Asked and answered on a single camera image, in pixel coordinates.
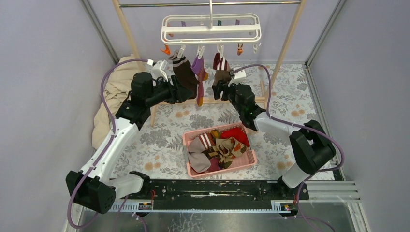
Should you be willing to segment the dark brown sock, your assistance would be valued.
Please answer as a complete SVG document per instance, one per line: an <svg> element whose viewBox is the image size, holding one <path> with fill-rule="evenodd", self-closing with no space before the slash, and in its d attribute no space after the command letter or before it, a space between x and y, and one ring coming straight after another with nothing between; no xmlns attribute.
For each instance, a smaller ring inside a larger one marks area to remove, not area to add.
<svg viewBox="0 0 410 232"><path fill-rule="evenodd" d="M190 99L196 99L199 81L191 69L190 62L184 55L179 57L178 51L175 51L168 59L172 62L173 72L180 84L192 92Z"/></svg>

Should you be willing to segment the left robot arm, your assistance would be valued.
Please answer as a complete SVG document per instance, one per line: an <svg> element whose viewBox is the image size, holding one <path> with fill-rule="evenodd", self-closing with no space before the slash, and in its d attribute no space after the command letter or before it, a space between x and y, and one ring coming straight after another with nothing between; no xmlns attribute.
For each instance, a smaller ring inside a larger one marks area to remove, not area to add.
<svg viewBox="0 0 410 232"><path fill-rule="evenodd" d="M128 97L113 120L112 131L80 171L70 171L66 184L73 203L100 214L111 209L115 200L134 194L143 199L149 195L149 177L137 171L111 179L110 175L127 143L151 115L151 108L161 102L183 103L193 96L175 75L170 79L154 79L148 72L139 72L131 81Z"/></svg>

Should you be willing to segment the cream patterned sock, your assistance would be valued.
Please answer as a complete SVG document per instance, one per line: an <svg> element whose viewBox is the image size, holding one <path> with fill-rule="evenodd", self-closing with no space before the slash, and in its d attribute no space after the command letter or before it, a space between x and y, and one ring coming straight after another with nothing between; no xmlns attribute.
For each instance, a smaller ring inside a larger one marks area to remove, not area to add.
<svg viewBox="0 0 410 232"><path fill-rule="evenodd" d="M234 137L216 139L213 148L223 160L232 160L241 157L248 149L245 144L239 142Z"/></svg>

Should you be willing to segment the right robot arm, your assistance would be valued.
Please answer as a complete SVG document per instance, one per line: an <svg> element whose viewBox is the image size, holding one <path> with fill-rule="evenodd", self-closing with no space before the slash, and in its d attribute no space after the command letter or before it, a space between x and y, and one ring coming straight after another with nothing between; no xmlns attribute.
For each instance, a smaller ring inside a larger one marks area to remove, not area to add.
<svg viewBox="0 0 410 232"><path fill-rule="evenodd" d="M245 127L279 137L291 146L295 164L278 180L277 192L281 198L291 198L297 186L336 155L333 143L319 122L311 120L303 125L295 125L283 119L273 119L256 103L249 85L229 85L219 81L212 89L216 100L232 104Z"/></svg>

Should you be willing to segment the red bear sock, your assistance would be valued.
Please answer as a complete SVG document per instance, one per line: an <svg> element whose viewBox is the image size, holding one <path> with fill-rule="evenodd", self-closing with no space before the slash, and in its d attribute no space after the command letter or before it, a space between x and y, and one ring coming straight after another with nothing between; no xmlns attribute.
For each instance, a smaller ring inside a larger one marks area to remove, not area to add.
<svg viewBox="0 0 410 232"><path fill-rule="evenodd" d="M248 136L245 132L241 130L240 127L235 127L227 131L224 131L221 133L220 137L221 139L229 139L231 137L234 137L240 143L249 146Z"/></svg>

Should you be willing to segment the green striped sock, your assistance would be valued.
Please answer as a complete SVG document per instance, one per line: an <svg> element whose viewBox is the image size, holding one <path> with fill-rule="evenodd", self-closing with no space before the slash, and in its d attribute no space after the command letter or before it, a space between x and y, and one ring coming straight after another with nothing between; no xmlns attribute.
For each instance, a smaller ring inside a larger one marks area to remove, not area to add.
<svg viewBox="0 0 410 232"><path fill-rule="evenodd" d="M211 130L210 134L211 134L213 140L221 139L221 132L219 130Z"/></svg>

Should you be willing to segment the argyle brown sock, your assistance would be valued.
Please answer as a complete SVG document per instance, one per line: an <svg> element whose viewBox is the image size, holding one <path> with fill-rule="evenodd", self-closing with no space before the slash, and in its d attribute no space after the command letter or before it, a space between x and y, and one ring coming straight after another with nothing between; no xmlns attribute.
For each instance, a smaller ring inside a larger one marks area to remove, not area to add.
<svg viewBox="0 0 410 232"><path fill-rule="evenodd" d="M211 148L203 151L203 153L209 158L218 158L219 159L219 167L221 169L227 169L229 168L235 156L231 153L230 150L223 148L222 150L219 150L219 147L212 146Z"/></svg>

